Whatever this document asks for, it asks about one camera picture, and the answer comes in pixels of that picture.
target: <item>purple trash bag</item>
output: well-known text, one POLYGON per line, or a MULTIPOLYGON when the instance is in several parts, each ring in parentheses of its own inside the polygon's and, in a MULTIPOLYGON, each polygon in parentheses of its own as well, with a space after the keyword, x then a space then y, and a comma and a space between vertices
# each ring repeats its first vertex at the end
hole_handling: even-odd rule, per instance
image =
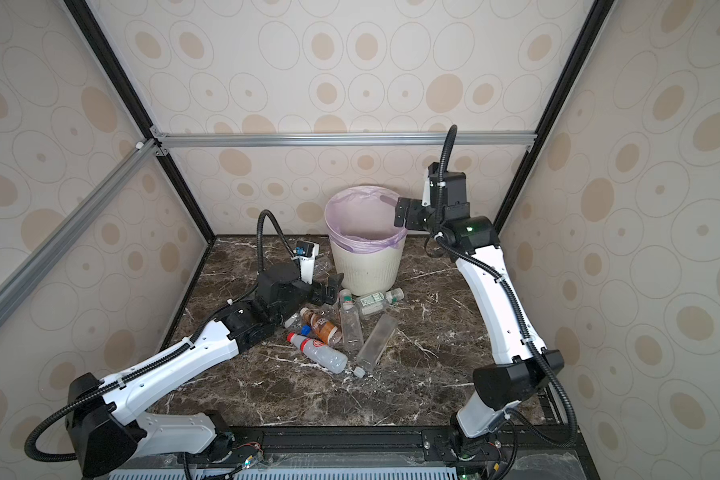
POLYGON ((398 197, 389 188, 371 185, 338 192, 326 205, 331 241, 354 254, 373 254, 396 247, 408 233, 394 225, 398 197))

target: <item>brown bottle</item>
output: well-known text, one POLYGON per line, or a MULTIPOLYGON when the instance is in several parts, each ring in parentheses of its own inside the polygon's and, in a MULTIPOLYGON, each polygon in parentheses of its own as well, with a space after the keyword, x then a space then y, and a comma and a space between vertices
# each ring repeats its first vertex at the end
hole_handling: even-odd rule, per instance
POLYGON ((310 310, 307 307, 302 308, 300 312, 304 322, 312 328, 318 338, 333 348, 342 341, 342 331, 334 325, 328 317, 320 312, 310 310))

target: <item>vent grille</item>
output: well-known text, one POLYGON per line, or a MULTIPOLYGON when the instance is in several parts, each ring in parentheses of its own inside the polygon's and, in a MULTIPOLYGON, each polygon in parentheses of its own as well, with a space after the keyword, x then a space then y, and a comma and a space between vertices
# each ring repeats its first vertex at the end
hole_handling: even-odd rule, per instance
MULTIPOLYGON (((229 469, 200 468, 192 470, 194 480, 228 472, 229 469)), ((116 470, 110 480, 184 480, 181 469, 116 470)), ((457 480, 456 469, 448 467, 399 468, 272 468, 245 471, 235 480, 457 480)))

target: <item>bottle label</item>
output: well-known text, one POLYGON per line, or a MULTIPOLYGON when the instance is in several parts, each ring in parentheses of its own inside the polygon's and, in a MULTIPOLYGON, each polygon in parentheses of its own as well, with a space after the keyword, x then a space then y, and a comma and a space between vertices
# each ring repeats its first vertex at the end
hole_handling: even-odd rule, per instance
POLYGON ((363 298, 360 299, 360 303, 363 306, 368 306, 368 305, 371 305, 372 303, 381 302, 382 300, 384 300, 384 295, 377 292, 377 293, 373 293, 368 296, 364 296, 363 298))

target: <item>bottle cap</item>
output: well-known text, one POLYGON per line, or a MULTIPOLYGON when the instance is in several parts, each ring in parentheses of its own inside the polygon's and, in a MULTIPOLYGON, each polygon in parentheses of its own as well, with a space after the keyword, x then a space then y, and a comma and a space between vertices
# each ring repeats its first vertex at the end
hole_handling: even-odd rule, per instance
POLYGON ((403 300, 405 297, 405 294, 403 293, 403 290, 400 288, 395 288, 393 290, 390 290, 389 292, 385 293, 384 296, 387 298, 387 302, 390 304, 397 303, 400 300, 403 300))
POLYGON ((352 299, 352 292, 347 289, 338 293, 338 301, 342 303, 343 310, 349 310, 352 308, 352 305, 355 305, 355 301, 352 299))

